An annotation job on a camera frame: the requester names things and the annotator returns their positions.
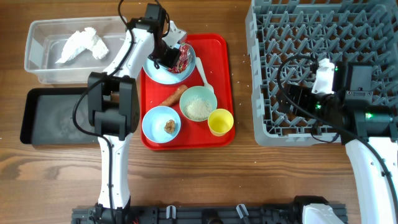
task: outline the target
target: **cable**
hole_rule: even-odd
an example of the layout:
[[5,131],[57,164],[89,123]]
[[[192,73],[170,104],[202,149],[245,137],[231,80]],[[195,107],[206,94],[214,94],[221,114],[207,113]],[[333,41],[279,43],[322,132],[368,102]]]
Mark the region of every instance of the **cable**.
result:
[[169,24],[169,28],[167,29],[167,32],[165,34],[163,34],[163,37],[166,37],[169,34],[170,31],[170,16],[169,14],[166,12],[166,21]]
[[153,61],[154,62],[154,67],[156,68],[156,69],[159,69],[160,68],[160,66],[159,66],[159,63],[157,63],[157,59],[155,59],[153,56],[148,56],[148,58],[151,60],[151,61]]
[[[160,4],[159,0],[155,0],[155,2],[156,2],[156,4],[158,4],[160,6],[160,8],[163,9],[163,6]],[[167,12],[166,12],[166,21],[169,24],[169,28],[167,29],[167,32],[165,34],[163,34],[162,37],[167,36],[169,34],[169,31],[170,31],[170,16],[169,16],[169,14]]]
[[311,137],[314,138],[315,140],[320,141],[320,142],[324,142],[324,143],[328,143],[328,144],[335,142],[338,139],[339,136],[340,136],[339,134],[336,134],[335,137],[333,137],[333,139],[331,141],[325,141],[325,140],[318,139],[317,137],[315,137],[313,135],[313,133],[311,133]]
[[320,141],[320,142],[324,142],[324,143],[328,143],[328,144],[329,144],[329,143],[335,142],[335,141],[338,139],[338,137],[340,136],[338,133],[336,133],[335,136],[333,137],[333,139],[332,139],[331,141],[325,141],[325,140],[318,139],[317,137],[315,137],[315,136],[313,135],[313,132],[312,132],[312,131],[316,131],[317,127],[318,127],[318,123],[315,123],[315,124],[312,126],[312,130],[311,130],[311,137],[314,138],[314,139],[317,140],[317,141]]
[[97,221],[95,221],[95,218],[94,218],[94,217],[89,217],[88,219],[91,220],[91,221],[93,221],[94,224],[97,224]]
[[282,94],[285,96],[286,100],[287,100],[292,106],[296,107],[298,110],[300,110],[300,111],[301,111],[302,113],[304,113],[306,116],[308,116],[308,117],[310,117],[310,118],[313,118],[313,119],[316,119],[316,120],[318,120],[319,122],[321,122],[321,123],[323,123],[323,124],[326,124],[326,125],[329,125],[329,126],[331,126],[332,128],[336,129],[337,131],[339,131],[339,132],[341,132],[341,133],[344,133],[344,134],[350,136],[351,138],[354,138],[354,139],[358,140],[360,143],[364,144],[364,145],[373,153],[373,155],[376,157],[377,161],[379,161],[379,163],[380,163],[380,165],[381,165],[381,167],[382,167],[382,169],[383,169],[384,176],[387,178],[387,182],[388,182],[389,187],[390,187],[390,190],[391,190],[392,200],[393,200],[393,203],[394,203],[394,211],[395,211],[395,214],[396,214],[396,222],[398,223],[398,199],[397,199],[397,192],[396,192],[396,190],[395,190],[395,188],[394,188],[394,184],[392,183],[391,173],[389,172],[389,170],[388,170],[386,164],[384,163],[384,161],[383,161],[383,159],[380,157],[380,155],[377,153],[377,151],[376,151],[367,141],[365,141],[364,139],[361,139],[361,138],[360,138],[359,136],[357,136],[356,134],[352,133],[351,131],[347,131],[347,130],[345,130],[345,129],[342,128],[342,127],[339,127],[339,126],[337,126],[337,125],[334,125],[334,124],[332,124],[332,123],[330,123],[330,122],[328,122],[328,121],[325,121],[325,120],[323,120],[323,119],[321,119],[321,118],[319,118],[319,117],[317,117],[317,116],[315,116],[315,115],[312,115],[311,113],[309,113],[308,111],[306,111],[305,109],[301,108],[299,105],[297,105],[296,103],[294,103],[294,102],[288,97],[288,95],[287,95],[287,93],[285,92],[284,87],[282,86],[282,83],[281,83],[281,81],[280,81],[280,74],[281,74],[281,72],[282,72],[283,67],[284,67],[287,63],[289,63],[291,60],[296,60],[296,59],[308,59],[308,60],[311,60],[311,61],[313,61],[313,62],[315,62],[315,63],[318,63],[318,62],[316,61],[315,58],[310,57],[310,56],[304,56],[304,55],[295,55],[295,56],[292,56],[292,57],[287,58],[287,59],[279,66],[279,68],[278,68],[276,80],[277,80],[277,84],[278,84],[279,90],[282,92]]
[[112,77],[114,74],[116,74],[116,73],[120,70],[120,68],[123,66],[123,63],[126,61],[126,59],[128,58],[128,56],[129,56],[129,54],[130,54],[130,52],[131,52],[131,50],[132,50],[132,46],[134,45],[134,36],[133,36],[133,34],[132,34],[131,29],[129,29],[129,26],[128,26],[127,22],[124,21],[123,16],[122,16],[121,11],[120,11],[121,4],[123,3],[123,1],[124,1],[124,0],[120,0],[120,2],[119,2],[119,5],[118,5],[118,14],[119,14],[120,19],[123,21],[123,24],[126,26],[127,30],[128,30],[129,33],[130,33],[130,36],[131,36],[130,46],[129,46],[129,48],[128,48],[126,54],[124,55],[124,57],[123,57],[122,60],[120,61],[119,65],[114,69],[114,71],[113,71],[112,73],[110,73],[109,75],[104,76],[102,79],[98,80],[97,82],[95,82],[94,84],[92,84],[91,86],[89,86],[89,87],[81,94],[79,100],[75,103],[75,106],[73,107],[73,113],[72,113],[72,121],[73,121],[73,124],[75,125],[75,127],[76,127],[79,131],[81,131],[81,132],[83,132],[83,133],[85,133],[85,134],[91,135],[91,136],[96,136],[96,137],[102,138],[102,139],[104,139],[104,140],[106,141],[106,144],[108,145],[108,149],[109,149],[109,180],[108,180],[109,207],[110,207],[110,210],[111,210],[112,222],[113,222],[114,224],[116,224],[116,220],[115,220],[115,217],[114,217],[114,214],[113,214],[113,199],[112,199],[112,187],[113,187],[113,185],[112,185],[112,147],[113,147],[113,146],[111,145],[111,142],[110,142],[106,137],[104,137],[104,136],[102,136],[102,135],[100,135],[100,134],[96,134],[96,133],[92,133],[92,132],[86,131],[86,130],[84,130],[83,128],[81,128],[81,127],[79,126],[79,124],[77,123],[77,120],[76,120],[76,113],[77,113],[77,109],[78,109],[78,107],[79,107],[81,101],[82,101],[82,100],[84,99],[84,97],[88,94],[88,92],[90,92],[94,87],[96,87],[96,86],[99,85],[100,83],[104,82],[104,81],[105,81],[106,79],[108,79],[109,77]]

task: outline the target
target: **rice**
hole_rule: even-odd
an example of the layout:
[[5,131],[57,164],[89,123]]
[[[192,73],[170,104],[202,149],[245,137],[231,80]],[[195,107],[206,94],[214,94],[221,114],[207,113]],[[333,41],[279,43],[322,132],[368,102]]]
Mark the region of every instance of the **rice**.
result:
[[199,96],[193,96],[185,105],[185,114],[194,121],[204,121],[211,114],[211,103]]

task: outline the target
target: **white spoon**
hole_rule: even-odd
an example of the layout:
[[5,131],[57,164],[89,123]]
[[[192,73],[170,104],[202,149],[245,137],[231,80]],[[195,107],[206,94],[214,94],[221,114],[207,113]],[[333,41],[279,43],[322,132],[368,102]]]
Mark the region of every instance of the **white spoon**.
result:
[[199,71],[199,74],[200,74],[200,76],[201,76],[201,79],[203,80],[203,83],[204,83],[203,86],[206,87],[206,88],[208,88],[209,90],[211,90],[212,93],[214,93],[214,88],[212,87],[212,85],[210,85],[210,84],[207,82],[206,75],[205,75],[205,71],[203,70],[203,65],[201,64],[201,60],[200,60],[200,58],[198,58],[198,57],[197,57],[197,59],[196,59],[196,65],[197,65],[197,69],[198,69],[198,71]]

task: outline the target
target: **wooden surface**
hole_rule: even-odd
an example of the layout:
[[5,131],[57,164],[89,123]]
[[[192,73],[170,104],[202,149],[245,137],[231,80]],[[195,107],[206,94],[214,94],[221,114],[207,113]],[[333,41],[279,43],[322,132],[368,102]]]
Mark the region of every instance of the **wooden surface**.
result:
[[[94,205],[100,194],[99,145],[33,147],[19,141],[26,94],[44,87],[24,70],[27,32],[35,20],[115,16],[117,1],[22,2],[28,3],[0,4],[0,222],[69,223],[73,208]],[[188,33],[214,32],[226,39],[236,137],[223,148],[152,152],[137,131],[129,153],[132,204],[260,205],[321,195],[345,203],[349,222],[360,223],[353,170],[342,146],[260,147],[255,142],[244,26],[249,1],[162,4]],[[128,0],[122,12],[139,17],[144,9],[143,0]]]

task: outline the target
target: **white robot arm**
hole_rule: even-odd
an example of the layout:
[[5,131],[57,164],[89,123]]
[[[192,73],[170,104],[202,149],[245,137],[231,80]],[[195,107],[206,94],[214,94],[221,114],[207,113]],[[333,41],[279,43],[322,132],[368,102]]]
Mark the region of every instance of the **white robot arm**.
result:
[[[134,35],[134,46],[129,54],[126,62],[123,63],[121,69],[114,75],[115,77],[129,76],[137,79],[143,64],[148,59],[148,56],[154,51],[155,41],[154,35],[147,30],[134,28],[132,30]],[[173,21],[170,21],[170,32],[163,38],[168,46],[174,47],[186,35],[184,30],[178,29]],[[104,72],[111,73],[115,69],[115,65],[119,64],[121,59],[127,53],[131,41],[130,32],[126,32],[126,39],[111,63],[110,66],[104,69]],[[132,133],[126,136],[125,140],[120,141],[117,136],[104,135],[112,145],[114,145],[113,152],[113,168],[112,168],[112,184],[114,185],[113,208],[124,208],[129,203],[130,192],[127,183],[127,163],[129,153],[129,143],[132,138]],[[108,174],[109,174],[109,150],[107,142],[98,138],[101,146],[102,157],[102,184],[101,193],[99,195],[98,203],[102,204],[104,208],[109,206],[109,192],[108,192]]]
[[[371,66],[360,63],[335,66],[328,59],[318,64],[312,89],[288,85],[285,90],[294,103],[309,113],[348,129],[368,142],[375,152],[358,139],[344,133],[341,135],[354,170],[362,223],[396,224],[393,194],[396,194],[398,184],[397,127],[388,107],[371,105]],[[290,107],[287,101],[281,103]],[[294,112],[297,116],[306,116],[298,110]],[[302,223],[342,222],[328,205],[311,203],[303,206]]]
[[[169,24],[166,34],[163,32],[165,22]],[[121,50],[103,73],[90,74],[88,89],[73,113],[75,126],[86,134],[98,136],[101,146],[102,184],[92,216],[94,223],[131,222],[127,166],[129,142],[139,123],[136,79],[148,58],[156,68],[174,67],[180,56],[175,46],[186,36],[185,31],[169,20],[159,2],[148,4],[144,17],[131,19],[125,25],[126,38]],[[111,99],[113,93],[119,93],[119,102]],[[76,122],[75,110],[85,94],[94,133],[82,130]]]

